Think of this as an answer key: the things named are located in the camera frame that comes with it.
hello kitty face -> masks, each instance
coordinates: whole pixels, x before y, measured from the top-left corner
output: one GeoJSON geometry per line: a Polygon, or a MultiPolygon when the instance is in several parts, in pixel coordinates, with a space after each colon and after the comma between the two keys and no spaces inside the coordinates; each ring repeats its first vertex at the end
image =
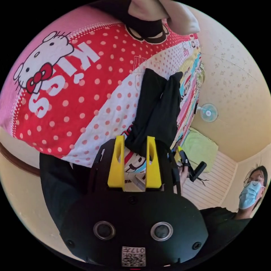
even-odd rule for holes
{"type": "Polygon", "coordinates": [[[13,79],[18,81],[21,88],[26,89],[28,93],[39,92],[42,82],[52,76],[53,66],[62,57],[74,51],[67,35],[59,35],[56,31],[50,33],[18,67],[13,79]]]}
{"type": "Polygon", "coordinates": [[[140,155],[134,153],[130,159],[131,162],[125,166],[125,172],[135,172],[141,168],[146,163],[146,158],[141,157],[140,155]]]}
{"type": "Polygon", "coordinates": [[[195,41],[194,41],[194,40],[191,40],[191,46],[192,46],[193,48],[196,48],[196,44],[195,44],[195,41]]]}
{"type": "Polygon", "coordinates": [[[191,81],[189,80],[184,86],[184,94],[183,94],[184,96],[186,96],[190,86],[191,86],[191,81]]]}

colorful fabric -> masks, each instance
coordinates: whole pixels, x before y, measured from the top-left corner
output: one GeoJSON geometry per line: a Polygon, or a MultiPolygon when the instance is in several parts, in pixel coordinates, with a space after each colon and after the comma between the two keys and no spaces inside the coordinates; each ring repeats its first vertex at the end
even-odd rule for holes
{"type": "Polygon", "coordinates": [[[201,161],[207,164],[204,172],[210,172],[218,151],[218,145],[202,135],[197,130],[190,128],[190,133],[187,136],[182,146],[190,164],[195,169],[201,161]]]}
{"type": "MultiPolygon", "coordinates": [[[[167,24],[162,37],[137,40],[89,6],[69,12],[41,31],[12,67],[1,91],[0,125],[39,152],[91,167],[102,144],[131,130],[145,68],[166,79],[185,69],[176,142],[198,97],[199,41],[167,24]]],[[[127,172],[145,167],[145,158],[125,149],[127,172]]]]}
{"type": "Polygon", "coordinates": [[[203,63],[201,63],[199,68],[197,69],[196,76],[197,76],[197,86],[198,88],[201,88],[205,81],[205,69],[203,63]]]}

eyeglasses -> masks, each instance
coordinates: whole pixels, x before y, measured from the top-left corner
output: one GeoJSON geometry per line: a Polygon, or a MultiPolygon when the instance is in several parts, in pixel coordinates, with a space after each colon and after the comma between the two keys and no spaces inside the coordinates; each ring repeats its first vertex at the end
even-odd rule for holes
{"type": "Polygon", "coordinates": [[[254,186],[256,186],[260,181],[263,181],[263,177],[258,175],[256,178],[247,178],[244,181],[244,187],[247,187],[251,182],[254,186]]]}

screw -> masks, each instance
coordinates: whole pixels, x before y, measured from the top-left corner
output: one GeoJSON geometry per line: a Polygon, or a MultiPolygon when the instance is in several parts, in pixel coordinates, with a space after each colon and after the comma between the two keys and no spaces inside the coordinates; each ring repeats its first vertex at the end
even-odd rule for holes
{"type": "Polygon", "coordinates": [[[193,250],[197,250],[201,247],[201,242],[195,242],[192,246],[192,249],[193,250]]]}
{"type": "Polygon", "coordinates": [[[129,203],[130,204],[136,204],[137,203],[137,198],[135,196],[131,196],[129,197],[129,203]]]}
{"type": "Polygon", "coordinates": [[[68,240],[68,241],[67,241],[67,246],[68,246],[69,248],[74,248],[74,247],[75,247],[75,244],[74,244],[74,242],[73,242],[72,240],[68,240]]]}

green towel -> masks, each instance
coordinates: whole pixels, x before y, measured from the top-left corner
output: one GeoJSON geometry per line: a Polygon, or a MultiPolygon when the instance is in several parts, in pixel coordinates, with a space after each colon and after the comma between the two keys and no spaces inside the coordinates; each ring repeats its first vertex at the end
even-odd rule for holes
{"type": "Polygon", "coordinates": [[[195,169],[201,161],[204,161],[207,164],[204,172],[210,172],[215,162],[218,145],[197,130],[191,127],[189,130],[190,132],[182,148],[193,169],[195,169]]]}

